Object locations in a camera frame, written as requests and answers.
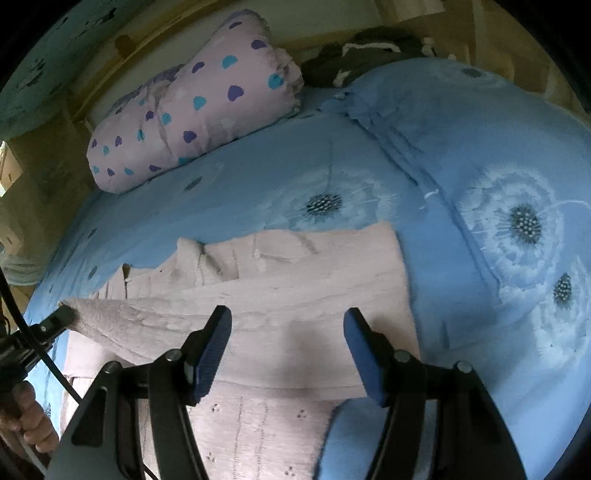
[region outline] blue fabric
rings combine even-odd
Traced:
[[[440,316],[449,349],[427,360],[450,367],[464,359],[476,367],[528,478],[544,478],[591,401],[588,128],[492,73],[439,59],[375,69],[323,110],[356,120],[393,164],[431,195],[430,212],[444,218],[441,224],[437,216],[414,225],[413,241],[427,234],[418,233],[421,227],[442,242],[449,241],[452,225],[461,232],[464,243],[449,245],[468,250],[480,274],[481,297],[472,317],[453,313],[473,298],[476,284],[445,289],[446,282],[456,287],[455,276],[465,275],[452,266],[456,252],[446,245],[448,270],[439,265],[430,270],[440,277],[439,294],[429,304],[417,282],[429,268],[420,263],[426,245],[415,249],[404,240],[408,230],[401,235],[417,324],[425,328],[434,306],[451,313]],[[436,204],[430,202],[433,196]],[[368,451],[377,441],[359,442],[361,452],[332,445],[343,441],[342,432],[366,439],[366,425],[383,416],[366,400],[347,402],[327,438],[319,479],[364,478],[355,468],[360,458],[371,458]]]

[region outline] blue heart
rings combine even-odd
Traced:
[[[186,130],[183,132],[183,139],[185,140],[185,143],[191,143],[196,138],[197,134],[192,130]]]
[[[269,88],[275,90],[283,85],[283,78],[276,73],[269,75],[269,80],[267,81]]]
[[[244,90],[242,90],[242,88],[238,85],[231,85],[228,89],[228,100],[231,102],[237,98],[240,98],[242,95],[244,95]]]
[[[251,47],[253,50],[258,50],[259,48],[265,48],[267,46],[267,44],[265,42],[263,42],[262,40],[259,40],[258,38],[256,40],[253,40],[251,43]]]
[[[200,108],[205,106],[206,103],[207,103],[207,100],[205,99],[205,97],[195,97],[193,99],[193,108],[195,110],[199,110]]]
[[[191,70],[193,73],[195,73],[198,70],[201,70],[203,67],[205,66],[205,64],[202,61],[198,61],[194,67],[193,70]]]
[[[232,65],[234,65],[237,61],[238,61],[238,59],[234,55],[227,55],[222,60],[222,67],[224,69],[228,69]]]

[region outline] purple heart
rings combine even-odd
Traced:
[[[253,40],[251,43],[251,47],[254,50],[258,50],[259,48],[265,48],[267,46],[267,44],[265,42],[263,42],[262,40],[259,40],[258,38],[256,40]]]
[[[193,73],[195,73],[198,70],[201,70],[203,67],[205,66],[205,64],[202,61],[198,61],[194,67],[193,70],[191,70]]]
[[[237,98],[240,98],[242,95],[244,95],[244,90],[242,90],[242,88],[240,88],[238,85],[232,85],[228,89],[228,100],[231,102]]]
[[[187,130],[183,133],[183,138],[186,143],[191,143],[197,138],[197,134],[191,130]]]

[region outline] metal bolt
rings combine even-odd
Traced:
[[[178,360],[181,359],[182,356],[183,356],[183,354],[181,353],[181,350],[179,350],[178,348],[174,348],[172,350],[169,350],[164,355],[165,359],[168,360],[169,362],[177,362]]]
[[[460,360],[456,366],[457,366],[457,369],[460,372],[462,372],[463,374],[469,374],[472,371],[471,364],[469,364],[468,362],[465,362],[464,360]]]
[[[109,362],[108,364],[106,364],[103,367],[103,372],[105,372],[106,374],[111,374],[113,372],[115,372],[121,365],[119,364],[119,362],[116,361],[112,361]]]
[[[410,353],[406,350],[396,350],[394,352],[394,359],[401,364],[405,364],[410,360]]]

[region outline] bed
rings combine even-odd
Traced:
[[[421,82],[423,77],[428,81]],[[417,92],[431,93],[421,104],[413,100]],[[386,220],[395,226],[404,254],[423,360],[445,366],[458,359],[470,361],[500,408],[528,477],[543,478],[568,445],[591,401],[585,389],[590,373],[586,335],[591,265],[580,243],[588,231],[589,202],[574,187],[569,201],[562,202],[568,205],[560,206],[565,223],[573,219],[579,223],[574,229],[560,227],[571,239],[561,244],[560,255],[550,255],[554,270],[565,270],[567,276],[561,273],[556,282],[538,282],[544,286],[534,282],[539,287],[534,296],[529,290],[521,296],[513,294],[500,308],[498,282],[506,265],[501,260],[495,264],[487,256],[490,250],[479,243],[488,239],[480,229],[482,223],[460,207],[466,195],[477,195],[487,205],[488,194],[498,199],[510,193],[517,196],[511,197],[516,206],[538,209],[540,225],[554,225],[545,223],[552,219],[543,216],[544,206],[533,202],[560,203],[567,199],[560,190],[568,185],[569,175],[589,176],[588,129],[569,113],[501,77],[478,69],[466,71],[459,63],[439,59],[386,65],[346,90],[305,89],[302,101],[295,117],[220,147],[128,193],[94,194],[62,240],[31,299],[27,319],[43,317],[66,297],[87,297],[122,263],[137,268],[159,265],[182,236],[206,244],[263,229],[362,229]],[[469,118],[466,105],[485,108],[481,126],[465,122]],[[542,149],[536,147],[540,138],[528,120],[532,115],[540,131],[559,133]],[[458,119],[464,119],[461,125]],[[569,136],[569,145],[560,135]],[[498,138],[521,146],[505,148]],[[475,166],[468,178],[465,167],[474,165],[474,155],[485,164]],[[522,157],[526,164],[539,164],[542,169],[554,168],[547,159],[560,155],[562,166],[557,171],[565,176],[551,181],[559,191],[558,199],[547,193],[550,186],[535,175],[520,177],[519,172],[529,167],[501,169],[505,177],[495,177],[491,159],[499,155],[508,164],[515,165]],[[447,170],[440,168],[442,162],[449,166]],[[446,171],[455,173],[441,176]],[[528,185],[528,180],[537,183]],[[520,188],[530,194],[530,200],[515,193]],[[333,215],[314,214],[327,205]],[[516,210],[508,212],[510,218],[517,215]],[[541,235],[540,225],[533,225],[529,233]],[[502,240],[511,233],[499,235]],[[485,253],[483,258],[478,258],[478,251]],[[524,268],[527,262],[539,260],[520,258]],[[517,273],[507,278],[518,284],[523,280]],[[503,281],[505,286],[511,283],[507,278],[501,278],[501,286]],[[544,337],[540,322],[552,314],[544,309],[552,302],[560,304],[561,299],[575,302],[571,324],[576,331],[561,331],[568,330],[569,324],[558,322],[557,330]],[[554,309],[554,313],[563,311]],[[558,348],[549,345],[551,341]],[[66,343],[64,335],[52,350],[58,366],[63,365]],[[57,424],[61,387],[41,366],[31,379]],[[384,418],[385,412],[367,399],[349,400],[337,409],[319,478],[363,478]],[[373,427],[360,430],[360,424]]]

